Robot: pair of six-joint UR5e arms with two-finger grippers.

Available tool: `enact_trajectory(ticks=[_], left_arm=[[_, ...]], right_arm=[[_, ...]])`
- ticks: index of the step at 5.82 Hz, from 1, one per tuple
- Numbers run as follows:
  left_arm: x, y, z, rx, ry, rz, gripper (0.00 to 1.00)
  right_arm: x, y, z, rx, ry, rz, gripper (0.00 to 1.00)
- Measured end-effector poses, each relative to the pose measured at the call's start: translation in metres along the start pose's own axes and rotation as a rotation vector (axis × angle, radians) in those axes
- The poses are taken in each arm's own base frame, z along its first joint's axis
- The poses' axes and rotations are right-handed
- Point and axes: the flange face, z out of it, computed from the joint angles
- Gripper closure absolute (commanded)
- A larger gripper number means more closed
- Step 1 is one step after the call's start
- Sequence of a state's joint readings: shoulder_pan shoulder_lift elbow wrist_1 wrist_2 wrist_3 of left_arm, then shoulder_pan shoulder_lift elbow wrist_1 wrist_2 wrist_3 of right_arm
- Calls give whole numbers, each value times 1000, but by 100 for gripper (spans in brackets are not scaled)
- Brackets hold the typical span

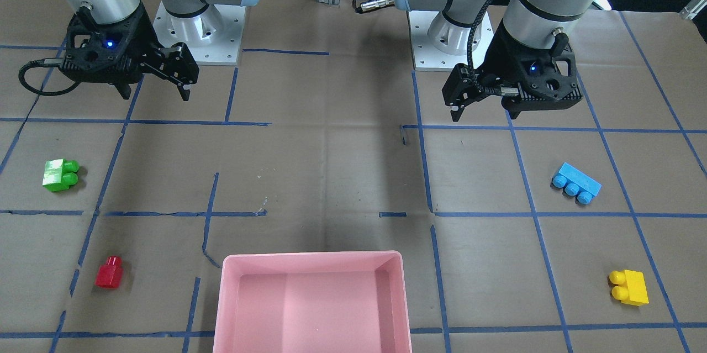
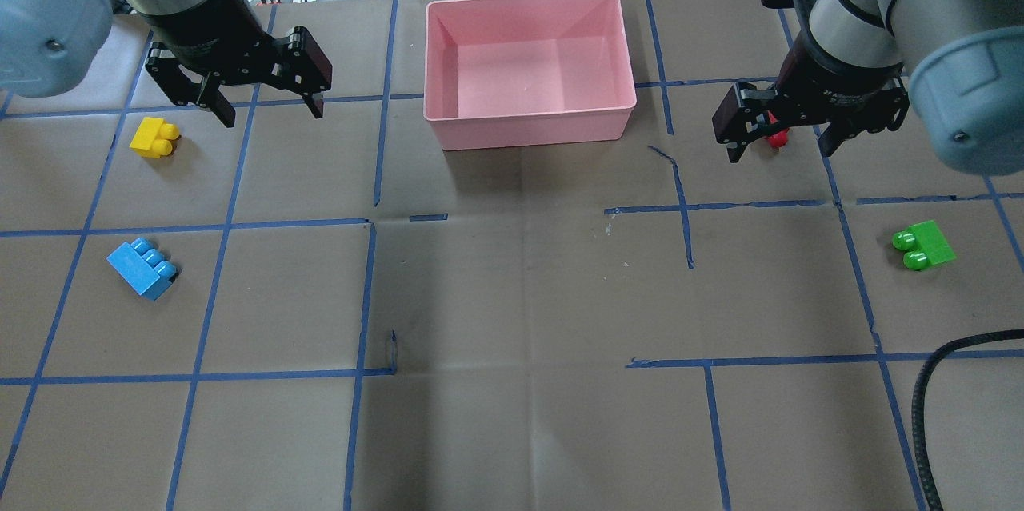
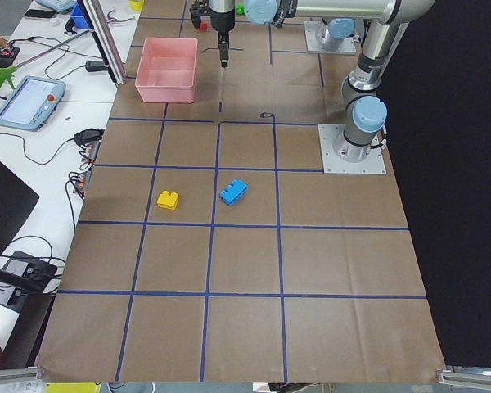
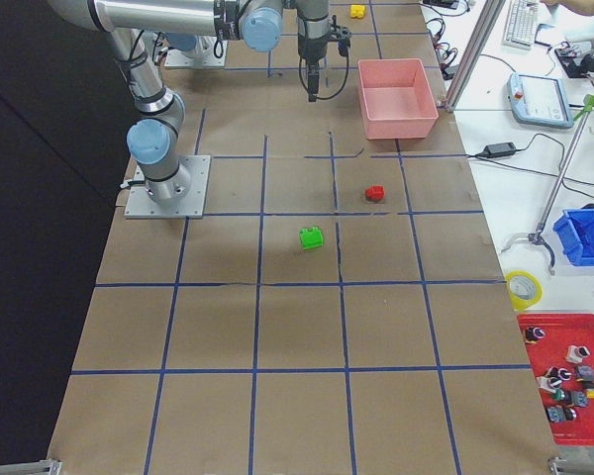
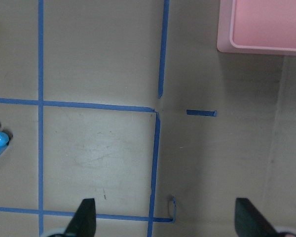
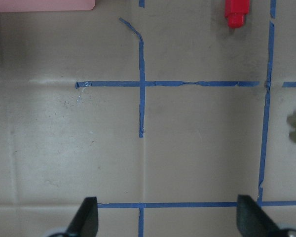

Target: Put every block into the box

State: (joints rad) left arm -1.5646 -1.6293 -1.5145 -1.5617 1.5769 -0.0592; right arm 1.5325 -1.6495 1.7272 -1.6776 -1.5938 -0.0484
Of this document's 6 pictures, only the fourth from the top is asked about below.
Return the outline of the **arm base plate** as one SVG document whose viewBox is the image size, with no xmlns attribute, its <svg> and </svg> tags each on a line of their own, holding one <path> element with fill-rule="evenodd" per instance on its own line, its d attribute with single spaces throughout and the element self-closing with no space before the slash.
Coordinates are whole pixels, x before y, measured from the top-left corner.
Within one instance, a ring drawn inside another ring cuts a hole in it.
<svg viewBox="0 0 594 475">
<path fill-rule="evenodd" d="M 200 44 L 193 50 L 170 49 L 165 57 L 166 69 L 220 69 L 226 64 L 226 53 L 222 57 L 214 56 L 212 46 L 202 48 Z"/>
<path fill-rule="evenodd" d="M 177 155 L 177 173 L 166 181 L 149 181 L 136 166 L 124 216 L 128 219 L 202 219 L 211 155 Z"/>
</svg>

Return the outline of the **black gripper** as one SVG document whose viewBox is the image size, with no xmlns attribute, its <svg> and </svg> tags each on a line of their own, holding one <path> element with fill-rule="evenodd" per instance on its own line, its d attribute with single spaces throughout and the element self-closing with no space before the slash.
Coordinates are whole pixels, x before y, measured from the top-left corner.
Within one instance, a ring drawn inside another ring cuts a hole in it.
<svg viewBox="0 0 594 475">
<path fill-rule="evenodd" d="M 336 43 L 339 55 L 348 57 L 351 32 L 339 25 L 336 18 L 297 19 L 298 53 L 306 61 L 304 85 L 308 101 L 318 100 L 320 66 L 319 61 L 327 55 L 328 43 Z"/>
</svg>

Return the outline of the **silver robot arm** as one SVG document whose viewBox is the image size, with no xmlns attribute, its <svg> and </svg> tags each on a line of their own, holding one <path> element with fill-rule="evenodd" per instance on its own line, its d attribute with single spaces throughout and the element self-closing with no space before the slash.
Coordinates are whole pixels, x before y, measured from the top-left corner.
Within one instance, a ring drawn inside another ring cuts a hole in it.
<svg viewBox="0 0 594 475">
<path fill-rule="evenodd" d="M 171 48 L 192 58 L 206 56 L 213 51 L 215 43 L 214 38 L 210 36 L 166 33 L 165 38 Z"/>
<path fill-rule="evenodd" d="M 146 31 L 244 41 L 257 51 L 274 49 L 283 30 L 284 10 L 297 13 L 300 80 L 311 102 L 320 100 L 320 62 L 335 43 L 349 56 L 350 30 L 337 22 L 326 1 L 52 1 L 67 22 L 104 33 L 131 91 L 141 120 L 127 145 L 145 178 L 148 198 L 176 204 L 193 182 L 174 149 L 184 120 L 182 98 L 167 88 L 143 41 Z"/>
</svg>

